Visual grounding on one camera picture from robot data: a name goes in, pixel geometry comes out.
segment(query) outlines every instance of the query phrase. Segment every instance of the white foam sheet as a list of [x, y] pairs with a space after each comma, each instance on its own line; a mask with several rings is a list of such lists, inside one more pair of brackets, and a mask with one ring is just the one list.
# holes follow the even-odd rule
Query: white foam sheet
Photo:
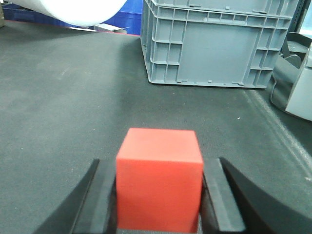
[[77, 26], [92, 26], [114, 16], [126, 0], [10, 0]]

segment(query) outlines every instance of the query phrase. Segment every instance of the dark gray work surface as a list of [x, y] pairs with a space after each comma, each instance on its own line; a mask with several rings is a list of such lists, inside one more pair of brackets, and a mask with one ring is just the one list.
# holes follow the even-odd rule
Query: dark gray work surface
[[0, 29], [1, 234], [34, 231], [93, 158], [115, 157], [130, 127], [196, 130], [205, 157], [227, 158], [312, 218], [312, 124], [275, 110], [269, 90], [153, 85], [138, 37], [6, 24]]

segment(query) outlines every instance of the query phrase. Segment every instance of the gray equipment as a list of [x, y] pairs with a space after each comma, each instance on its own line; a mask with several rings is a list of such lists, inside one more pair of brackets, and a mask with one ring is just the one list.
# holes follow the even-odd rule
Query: gray equipment
[[4, 13], [0, 4], [0, 28], [4, 26]]
[[286, 111], [312, 121], [312, 46], [301, 65]]
[[273, 101], [277, 83], [291, 84], [286, 96], [280, 96], [279, 103], [282, 103], [282, 107], [280, 105], [279, 109], [312, 121], [312, 40], [303, 35], [288, 33], [287, 41], [282, 49], [283, 56], [278, 58], [273, 71], [275, 85], [271, 103], [278, 106]]

